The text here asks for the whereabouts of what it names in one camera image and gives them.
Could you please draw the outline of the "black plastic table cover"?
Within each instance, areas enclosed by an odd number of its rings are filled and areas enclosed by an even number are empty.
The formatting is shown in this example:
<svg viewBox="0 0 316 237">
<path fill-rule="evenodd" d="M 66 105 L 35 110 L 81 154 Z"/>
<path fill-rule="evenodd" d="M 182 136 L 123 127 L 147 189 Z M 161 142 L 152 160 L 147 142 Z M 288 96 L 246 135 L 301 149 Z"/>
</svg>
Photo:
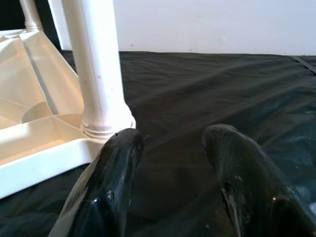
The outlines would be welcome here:
<svg viewBox="0 0 316 237">
<path fill-rule="evenodd" d="M 316 56 L 120 54 L 143 133 L 124 237 L 236 237 L 202 144 L 210 125 L 253 139 L 316 214 Z"/>
</svg>

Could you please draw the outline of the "white board panel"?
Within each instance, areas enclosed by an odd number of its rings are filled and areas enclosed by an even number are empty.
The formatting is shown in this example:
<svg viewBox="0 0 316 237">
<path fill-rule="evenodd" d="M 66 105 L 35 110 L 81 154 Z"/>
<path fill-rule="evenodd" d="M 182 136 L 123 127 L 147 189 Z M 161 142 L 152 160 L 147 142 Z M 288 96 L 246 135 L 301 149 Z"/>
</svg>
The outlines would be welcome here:
<svg viewBox="0 0 316 237">
<path fill-rule="evenodd" d="M 62 49 L 316 55 L 316 0 L 48 0 Z"/>
</svg>

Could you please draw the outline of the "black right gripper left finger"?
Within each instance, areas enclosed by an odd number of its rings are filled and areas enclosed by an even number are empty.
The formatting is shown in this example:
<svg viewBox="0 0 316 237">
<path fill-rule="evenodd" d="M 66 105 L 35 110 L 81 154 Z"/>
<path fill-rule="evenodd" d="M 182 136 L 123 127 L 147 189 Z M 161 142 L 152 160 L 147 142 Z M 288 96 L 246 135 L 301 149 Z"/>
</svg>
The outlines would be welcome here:
<svg viewBox="0 0 316 237">
<path fill-rule="evenodd" d="M 48 237 L 124 237 L 143 147 L 139 130 L 115 133 L 77 179 Z"/>
</svg>

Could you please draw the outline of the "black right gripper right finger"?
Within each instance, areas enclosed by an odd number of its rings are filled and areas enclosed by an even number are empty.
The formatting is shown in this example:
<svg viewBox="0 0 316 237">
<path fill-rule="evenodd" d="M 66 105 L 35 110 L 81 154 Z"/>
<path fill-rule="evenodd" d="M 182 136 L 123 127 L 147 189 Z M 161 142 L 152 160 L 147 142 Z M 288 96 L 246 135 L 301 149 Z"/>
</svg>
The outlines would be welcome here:
<svg viewBox="0 0 316 237">
<path fill-rule="evenodd" d="M 316 237 L 316 214 L 253 139 L 214 124 L 202 144 L 236 237 Z"/>
</svg>

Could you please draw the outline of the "white plastic table top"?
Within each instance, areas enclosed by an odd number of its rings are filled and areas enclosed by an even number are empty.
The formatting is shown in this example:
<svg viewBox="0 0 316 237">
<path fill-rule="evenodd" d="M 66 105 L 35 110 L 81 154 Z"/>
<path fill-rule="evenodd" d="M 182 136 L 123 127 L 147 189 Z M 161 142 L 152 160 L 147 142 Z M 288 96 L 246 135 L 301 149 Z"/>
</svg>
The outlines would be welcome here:
<svg viewBox="0 0 316 237">
<path fill-rule="evenodd" d="M 91 162 L 136 126 L 119 105 L 113 127 L 88 134 L 82 112 L 78 76 L 44 32 L 0 32 L 0 199 Z"/>
</svg>

